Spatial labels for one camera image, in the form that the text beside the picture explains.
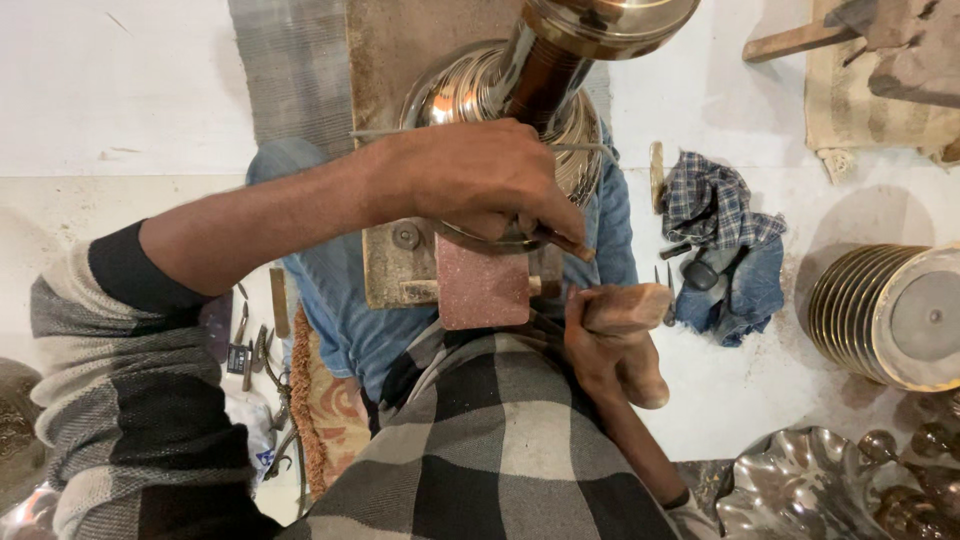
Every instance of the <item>stacked metal plates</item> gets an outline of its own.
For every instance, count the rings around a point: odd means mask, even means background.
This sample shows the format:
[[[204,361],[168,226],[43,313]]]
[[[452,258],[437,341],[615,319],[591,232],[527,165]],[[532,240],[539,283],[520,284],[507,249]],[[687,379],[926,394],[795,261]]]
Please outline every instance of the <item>stacked metal plates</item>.
[[[813,287],[810,336],[848,370],[918,391],[960,386],[960,248],[870,245]]]

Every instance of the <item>forearm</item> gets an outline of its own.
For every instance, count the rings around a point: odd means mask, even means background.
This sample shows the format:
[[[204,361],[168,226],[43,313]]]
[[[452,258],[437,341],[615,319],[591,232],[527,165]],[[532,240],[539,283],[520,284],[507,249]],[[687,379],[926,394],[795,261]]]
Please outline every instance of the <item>forearm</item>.
[[[660,504],[676,501],[686,491],[677,468],[667,458],[627,401],[616,378],[581,381],[596,404],[607,436]]]
[[[385,192],[390,145],[376,145],[294,176],[219,193],[148,219],[147,257],[167,276],[219,296],[254,268],[408,213]]]

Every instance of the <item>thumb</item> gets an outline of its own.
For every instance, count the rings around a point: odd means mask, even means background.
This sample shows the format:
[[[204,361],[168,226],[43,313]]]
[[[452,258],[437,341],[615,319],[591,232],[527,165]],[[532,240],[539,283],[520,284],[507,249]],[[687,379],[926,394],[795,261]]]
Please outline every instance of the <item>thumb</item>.
[[[564,320],[568,330],[582,330],[584,311],[587,308],[588,297],[580,293],[580,287],[571,283],[566,288],[566,307]]]

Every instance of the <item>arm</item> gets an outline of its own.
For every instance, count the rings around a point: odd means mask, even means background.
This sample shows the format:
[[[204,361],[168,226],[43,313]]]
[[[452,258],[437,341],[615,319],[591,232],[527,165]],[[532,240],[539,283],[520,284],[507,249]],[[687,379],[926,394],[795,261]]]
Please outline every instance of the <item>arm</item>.
[[[582,239],[553,169],[515,121],[428,128],[75,248],[31,306],[59,536],[273,536],[249,497],[247,431],[224,413],[201,305],[264,262],[415,214],[497,235],[520,212]]]
[[[718,538],[706,516],[643,421],[636,415],[616,377],[621,358],[643,354],[629,342],[601,340],[583,327],[584,312],[593,291],[567,291],[564,344],[577,382],[596,405],[607,436],[620,449],[636,475],[647,486],[688,540]]]
[[[166,275],[209,296],[276,258],[415,215],[498,238],[520,213],[583,241],[583,216],[554,168],[533,128],[512,119],[416,130],[172,209],[144,223],[140,241]]]

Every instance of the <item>knee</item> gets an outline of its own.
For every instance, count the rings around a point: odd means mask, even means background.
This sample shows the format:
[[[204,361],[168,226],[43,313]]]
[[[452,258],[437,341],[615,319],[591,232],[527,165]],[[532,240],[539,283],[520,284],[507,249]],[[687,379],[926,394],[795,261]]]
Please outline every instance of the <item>knee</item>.
[[[329,157],[324,152],[299,137],[265,142],[247,169],[247,185],[290,176],[327,161]]]

